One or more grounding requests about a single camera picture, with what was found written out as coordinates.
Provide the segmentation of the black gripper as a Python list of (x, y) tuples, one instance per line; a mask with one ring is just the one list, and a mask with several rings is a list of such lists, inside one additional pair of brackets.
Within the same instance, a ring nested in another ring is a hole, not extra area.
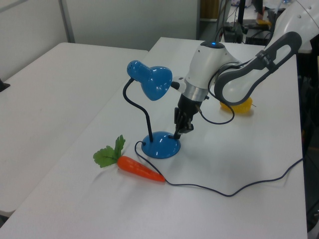
[(174, 139), (180, 139), (182, 134), (194, 130), (191, 121), (193, 120), (193, 116), (198, 113), (198, 108), (201, 104), (202, 102), (193, 101), (184, 95), (180, 96), (177, 108), (174, 109)]

